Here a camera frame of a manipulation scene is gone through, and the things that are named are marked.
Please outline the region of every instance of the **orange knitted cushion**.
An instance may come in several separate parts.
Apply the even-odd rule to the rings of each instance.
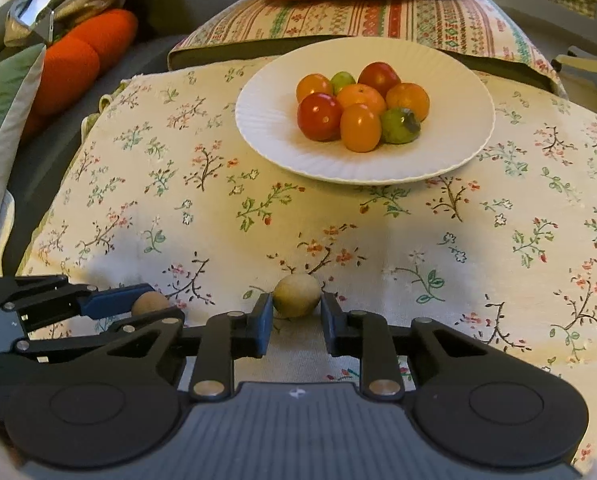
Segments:
[[[99,75],[96,51],[69,35],[50,46],[32,111],[51,116],[70,107],[94,84]]]
[[[112,9],[77,25],[67,37],[79,38],[96,51],[103,74],[123,57],[137,28],[138,20],[129,10]]]
[[[21,142],[20,145],[24,146],[30,140],[37,136],[45,127],[50,123],[49,117],[44,117],[42,115],[38,115],[34,111],[30,111],[30,114],[27,116],[27,121],[25,121],[25,127],[21,133]]]

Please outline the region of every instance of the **metal screw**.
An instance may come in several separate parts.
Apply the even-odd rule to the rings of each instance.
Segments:
[[[395,396],[401,391],[401,386],[392,379],[377,379],[370,383],[370,392],[381,397]]]
[[[194,384],[194,393],[200,397],[216,397],[224,391],[225,386],[218,381],[199,381]]]

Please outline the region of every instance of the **orange cherry tomato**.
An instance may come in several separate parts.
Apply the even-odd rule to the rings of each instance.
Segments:
[[[352,105],[363,104],[367,105],[376,115],[381,115],[387,110],[387,105],[381,94],[374,90],[371,86],[354,84],[343,87],[338,92],[336,98],[343,108]]]
[[[310,94],[322,93],[334,95],[335,89],[331,81],[323,74],[306,75],[296,86],[296,100],[303,101]]]
[[[352,152],[371,152],[381,140],[381,119],[365,104],[345,108],[340,128],[341,140]]]
[[[409,108],[422,122],[430,113],[430,97],[416,83],[401,83],[389,89],[385,97],[387,108]]]
[[[310,140],[332,140],[338,137],[342,113],[343,107],[335,97],[319,92],[298,105],[296,123]]]

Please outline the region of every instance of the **white plate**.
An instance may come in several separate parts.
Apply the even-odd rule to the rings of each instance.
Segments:
[[[375,61],[428,92],[430,114],[419,138],[370,153],[350,152],[339,140],[307,139],[296,126],[298,82],[314,72],[358,77]],[[294,173],[342,184],[395,184],[446,173],[473,158],[492,135],[495,107],[481,80],[447,54],[411,41],[341,38],[304,46],[259,70],[238,97],[236,125],[256,152]]]

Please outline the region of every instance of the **white chair leg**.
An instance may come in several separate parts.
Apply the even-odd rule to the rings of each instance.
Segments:
[[[597,59],[583,59],[580,57],[567,56],[566,54],[559,54],[557,61],[563,66],[571,66],[586,72],[597,73]]]

